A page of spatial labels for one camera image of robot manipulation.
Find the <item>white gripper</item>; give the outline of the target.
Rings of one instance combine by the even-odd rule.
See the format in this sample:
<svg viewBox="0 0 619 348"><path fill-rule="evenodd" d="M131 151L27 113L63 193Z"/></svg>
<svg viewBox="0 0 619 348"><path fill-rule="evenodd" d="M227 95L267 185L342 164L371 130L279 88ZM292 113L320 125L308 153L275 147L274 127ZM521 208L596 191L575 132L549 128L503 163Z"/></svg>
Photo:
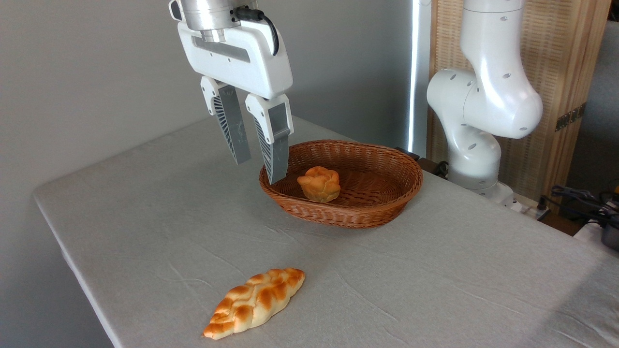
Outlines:
<svg viewBox="0 0 619 348"><path fill-rule="evenodd" d="M208 112L217 118L235 162L241 165L251 159L238 87L250 92L245 104L254 117L269 183L285 178L288 136L294 127L290 103L283 94L293 85L283 39L273 56L271 29L265 22L242 21L224 29L222 43L204 42L184 22L177 23L177 31L189 64L205 75L200 85Z"/></svg>

